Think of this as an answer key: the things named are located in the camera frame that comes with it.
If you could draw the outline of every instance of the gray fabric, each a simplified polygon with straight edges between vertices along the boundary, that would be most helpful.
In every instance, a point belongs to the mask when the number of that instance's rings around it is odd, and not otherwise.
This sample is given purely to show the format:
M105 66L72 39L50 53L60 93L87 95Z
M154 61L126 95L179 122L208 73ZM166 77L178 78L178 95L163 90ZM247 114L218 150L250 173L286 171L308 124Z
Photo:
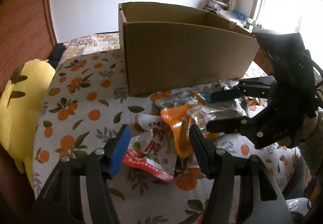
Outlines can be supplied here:
M299 144L299 151L306 161L312 176L318 174L323 160L323 109L318 109L319 120L316 129L306 142Z

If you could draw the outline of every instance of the bed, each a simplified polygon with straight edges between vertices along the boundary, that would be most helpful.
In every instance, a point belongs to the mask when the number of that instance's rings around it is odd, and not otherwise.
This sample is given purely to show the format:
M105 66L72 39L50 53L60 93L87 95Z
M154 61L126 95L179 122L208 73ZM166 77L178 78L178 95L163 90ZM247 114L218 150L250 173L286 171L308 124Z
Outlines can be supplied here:
M67 49L44 99L35 135L33 188L36 198L61 156L84 156L103 147L123 124L128 124L131 135L136 136L141 130L135 126L135 115L159 113L153 103L156 93L146 97L128 96L118 39L117 33L98 34L65 43ZM266 74L252 62L245 77L259 76ZM214 83L175 89L172 93L185 89L202 92L212 87ZM251 116L264 108L260 100L249 101L245 110ZM215 144L234 156L260 156L281 190L291 178L300 156L298 148L287 149L277 143L256 150L239 134L223 135L216 138ZM194 156L179 164L176 179L170 184L123 164L120 173L109 181L120 222L200 223L213 182L201 174ZM230 223L235 222L239 185L236 177ZM91 223L84 179L81 179L81 190L85 222Z

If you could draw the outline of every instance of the black robotic claw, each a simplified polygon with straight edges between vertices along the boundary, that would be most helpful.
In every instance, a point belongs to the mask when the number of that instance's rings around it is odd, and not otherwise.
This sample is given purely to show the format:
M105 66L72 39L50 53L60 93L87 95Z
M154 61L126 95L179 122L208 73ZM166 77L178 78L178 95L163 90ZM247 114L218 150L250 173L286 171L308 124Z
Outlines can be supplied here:
M198 126L190 128L190 142L201 172L214 179L202 224L227 224L231 212L235 176L240 176L240 200L236 223L293 224L285 199L261 159L232 156L205 139Z
M213 103L241 96L268 99L268 106L253 118L239 117L210 121L206 129L211 133L240 133L256 149L291 137L289 148L300 143L297 132L305 117L313 118L319 107L316 97L313 65L301 35L276 34L272 31L254 33L273 67L273 76L241 79L231 90L211 94Z
M84 223L80 176L86 176L93 223L120 224L105 179L113 179L119 172L129 142L130 127L123 125L104 148L77 159L62 157L33 206L30 223Z

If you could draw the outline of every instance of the cardboard box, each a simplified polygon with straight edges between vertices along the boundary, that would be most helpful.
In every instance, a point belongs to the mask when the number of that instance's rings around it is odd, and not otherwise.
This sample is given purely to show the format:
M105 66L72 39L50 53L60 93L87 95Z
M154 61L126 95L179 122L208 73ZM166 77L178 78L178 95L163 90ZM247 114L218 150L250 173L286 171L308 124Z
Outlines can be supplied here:
M214 13L152 2L119 4L119 35L130 96L240 78L259 48Z

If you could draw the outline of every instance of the yellow plush toy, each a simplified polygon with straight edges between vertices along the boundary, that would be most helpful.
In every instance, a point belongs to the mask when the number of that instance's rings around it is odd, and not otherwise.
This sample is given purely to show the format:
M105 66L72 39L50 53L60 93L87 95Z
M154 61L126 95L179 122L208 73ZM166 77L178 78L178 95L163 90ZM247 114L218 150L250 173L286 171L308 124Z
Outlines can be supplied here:
M55 69L43 61L17 68L0 99L0 143L33 184L33 145L39 112Z

